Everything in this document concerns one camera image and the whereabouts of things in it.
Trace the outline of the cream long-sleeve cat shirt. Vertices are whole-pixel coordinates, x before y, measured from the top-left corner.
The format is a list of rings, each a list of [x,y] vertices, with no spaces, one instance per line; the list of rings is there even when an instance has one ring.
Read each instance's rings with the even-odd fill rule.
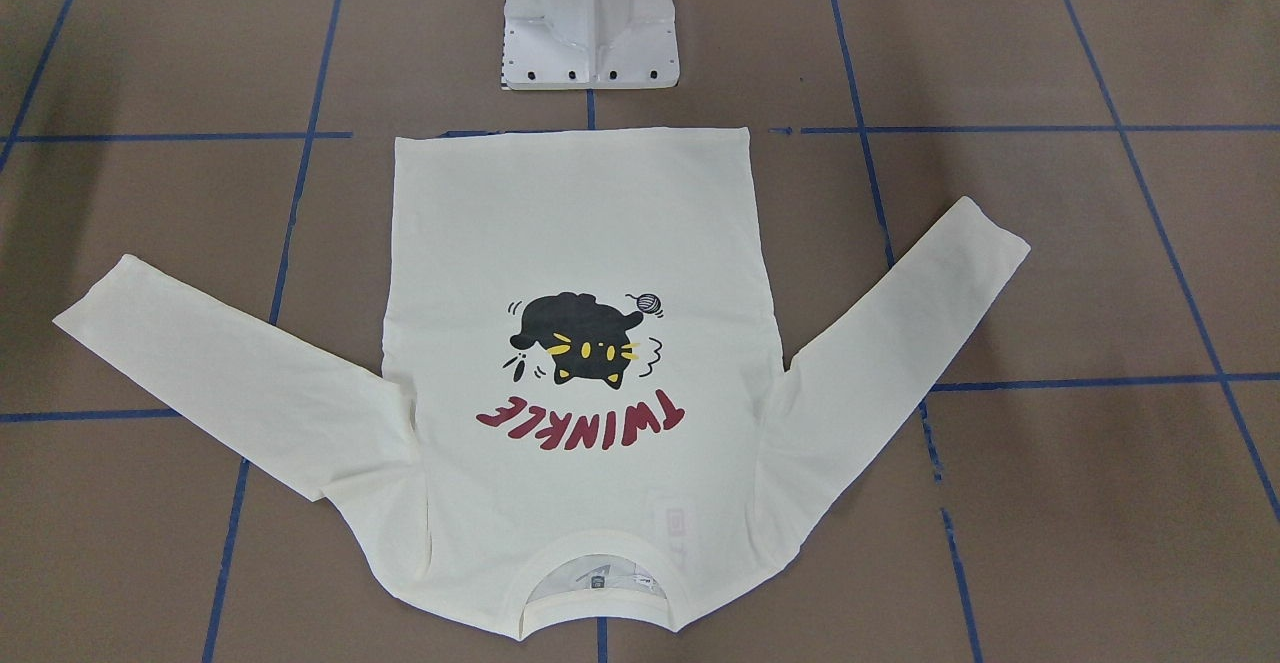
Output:
[[[785,363],[748,131],[399,138],[393,195],[380,372],[129,253],[54,323],[513,640],[772,579],[1029,253],[957,198]]]

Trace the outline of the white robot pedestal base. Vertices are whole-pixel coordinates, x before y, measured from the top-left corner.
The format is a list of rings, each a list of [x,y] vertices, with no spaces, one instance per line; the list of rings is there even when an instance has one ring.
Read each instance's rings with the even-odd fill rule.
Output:
[[[666,90],[678,83],[675,0],[506,0],[504,17],[504,90]]]

